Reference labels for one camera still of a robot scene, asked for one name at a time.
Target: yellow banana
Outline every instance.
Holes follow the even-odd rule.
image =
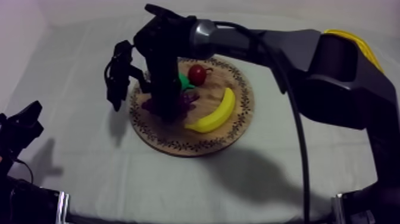
[[[225,89],[224,98],[214,112],[199,119],[196,123],[185,125],[186,129],[192,129],[200,133],[207,133],[217,129],[228,120],[235,108],[235,93],[230,88]]]

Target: red apple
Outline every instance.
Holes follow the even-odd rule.
[[[195,64],[189,69],[187,77],[191,84],[201,86],[204,84],[205,78],[207,77],[207,71],[201,65]]]

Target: white wall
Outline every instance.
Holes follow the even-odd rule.
[[[312,19],[400,36],[399,0],[38,0],[50,23],[146,13],[148,2],[177,12],[231,12]]]
[[[46,24],[36,0],[0,0],[0,112],[24,74]]]

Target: round wooden tray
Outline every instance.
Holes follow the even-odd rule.
[[[238,140],[251,122],[254,96],[247,78],[232,64],[215,57],[205,61],[179,58],[179,72],[187,75],[194,64],[212,68],[212,72],[202,86],[186,91],[187,94],[196,92],[200,98],[192,103],[195,108],[187,113],[184,120],[165,124],[143,109],[142,104],[151,96],[141,93],[138,84],[130,95],[129,117],[133,128],[158,151],[182,157],[214,153]],[[211,114],[221,103],[226,87],[231,88],[236,96],[235,109],[227,122],[210,133],[197,133],[183,127],[185,123],[195,123]]]

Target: table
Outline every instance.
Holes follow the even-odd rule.
[[[247,14],[197,14],[252,29],[346,29],[362,36],[395,86],[398,39],[354,27]],[[132,41],[146,13],[54,27],[42,38],[7,107],[12,115],[34,100],[45,131],[20,159],[35,184],[71,194],[71,212],[105,220],[157,223],[284,222],[302,215],[301,159],[289,101],[269,69],[224,58],[247,75],[255,93],[249,129],[207,158],[177,158],[149,148],[127,110],[105,99],[103,70],[114,45]],[[133,64],[145,68],[138,52]],[[376,181],[365,131],[302,118],[308,145],[311,216],[330,211],[330,197]],[[29,178],[15,165],[12,176]]]

